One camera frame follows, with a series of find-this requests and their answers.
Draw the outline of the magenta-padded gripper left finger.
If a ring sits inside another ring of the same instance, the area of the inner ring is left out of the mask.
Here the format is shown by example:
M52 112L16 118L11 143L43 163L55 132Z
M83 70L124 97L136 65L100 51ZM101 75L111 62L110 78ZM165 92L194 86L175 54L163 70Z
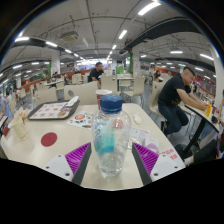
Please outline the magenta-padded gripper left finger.
M56 155L43 169L76 185L80 185L91 152L91 143L86 143L66 155Z

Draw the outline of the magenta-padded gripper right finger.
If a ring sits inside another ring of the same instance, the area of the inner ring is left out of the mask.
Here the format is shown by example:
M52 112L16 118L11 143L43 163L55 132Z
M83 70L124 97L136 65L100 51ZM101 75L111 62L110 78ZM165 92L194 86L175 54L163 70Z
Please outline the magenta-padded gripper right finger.
M137 143L132 144L132 154L144 185L184 168L183 165L176 163L167 154L158 155Z

